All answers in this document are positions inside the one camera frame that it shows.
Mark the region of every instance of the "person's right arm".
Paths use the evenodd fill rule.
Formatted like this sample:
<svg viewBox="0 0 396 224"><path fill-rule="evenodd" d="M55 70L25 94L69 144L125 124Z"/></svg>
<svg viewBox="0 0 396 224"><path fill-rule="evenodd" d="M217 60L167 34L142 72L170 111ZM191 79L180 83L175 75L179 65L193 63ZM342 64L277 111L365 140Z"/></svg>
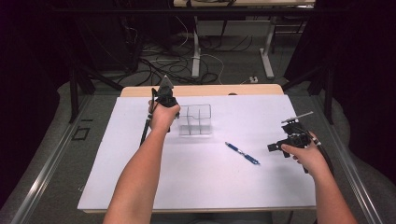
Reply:
<svg viewBox="0 0 396 224"><path fill-rule="evenodd" d="M282 149L292 154L314 178L319 224L358 223L347 206L327 162L313 142L307 148L282 145Z"/></svg>

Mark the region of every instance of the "person's left arm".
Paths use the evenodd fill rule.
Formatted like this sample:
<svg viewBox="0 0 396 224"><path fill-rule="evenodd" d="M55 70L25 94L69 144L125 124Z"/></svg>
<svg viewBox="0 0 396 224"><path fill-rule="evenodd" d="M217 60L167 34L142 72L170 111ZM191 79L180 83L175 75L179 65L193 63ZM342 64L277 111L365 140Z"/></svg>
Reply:
<svg viewBox="0 0 396 224"><path fill-rule="evenodd" d="M163 142L179 105L158 105L151 132L122 171L104 223L149 223L160 178Z"/></svg>

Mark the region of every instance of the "forearm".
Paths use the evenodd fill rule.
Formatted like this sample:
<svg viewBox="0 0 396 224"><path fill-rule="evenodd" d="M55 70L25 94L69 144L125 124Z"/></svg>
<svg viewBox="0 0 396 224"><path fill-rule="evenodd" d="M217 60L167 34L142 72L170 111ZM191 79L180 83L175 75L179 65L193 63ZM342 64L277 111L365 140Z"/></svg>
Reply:
<svg viewBox="0 0 396 224"><path fill-rule="evenodd" d="M357 223L330 171L314 179L318 223Z"/></svg>
<svg viewBox="0 0 396 224"><path fill-rule="evenodd" d="M106 219L149 223L166 132L152 131L122 171Z"/></svg>

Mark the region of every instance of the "human hand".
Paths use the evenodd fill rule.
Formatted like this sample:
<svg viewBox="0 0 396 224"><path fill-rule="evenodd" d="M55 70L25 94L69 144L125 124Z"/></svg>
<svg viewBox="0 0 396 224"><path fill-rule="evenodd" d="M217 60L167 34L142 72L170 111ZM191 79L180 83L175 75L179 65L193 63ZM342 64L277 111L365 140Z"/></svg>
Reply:
<svg viewBox="0 0 396 224"><path fill-rule="evenodd" d="M281 148L289 154L292 154L293 158L308 170L309 174L314 178L324 174L324 172L330 172L326 160L313 141L311 141L306 148L292 147L286 144L283 144Z"/></svg>
<svg viewBox="0 0 396 224"><path fill-rule="evenodd" d="M151 101L148 101L150 107L148 108L148 112L152 113L151 110ZM150 123L150 128L152 131L163 131L168 132L169 127L172 125L173 120L178 111L180 111L180 105L174 105L172 107L165 107L157 102L154 102L153 107L154 112L152 113L152 119Z"/></svg>

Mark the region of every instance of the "white paper sheet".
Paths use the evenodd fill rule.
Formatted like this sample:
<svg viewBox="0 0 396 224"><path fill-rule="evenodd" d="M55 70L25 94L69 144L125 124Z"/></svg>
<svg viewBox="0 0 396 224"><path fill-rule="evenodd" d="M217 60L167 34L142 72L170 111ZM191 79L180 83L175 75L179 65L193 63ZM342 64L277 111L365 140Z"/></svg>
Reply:
<svg viewBox="0 0 396 224"><path fill-rule="evenodd" d="M78 209L107 209L120 173L139 147L148 97L120 97L99 147ZM267 145L286 138L280 121L295 117L286 95L177 97L210 104L212 134L166 136L154 209L257 209L315 206L314 182L303 167ZM255 158L254 165L225 146Z"/></svg>

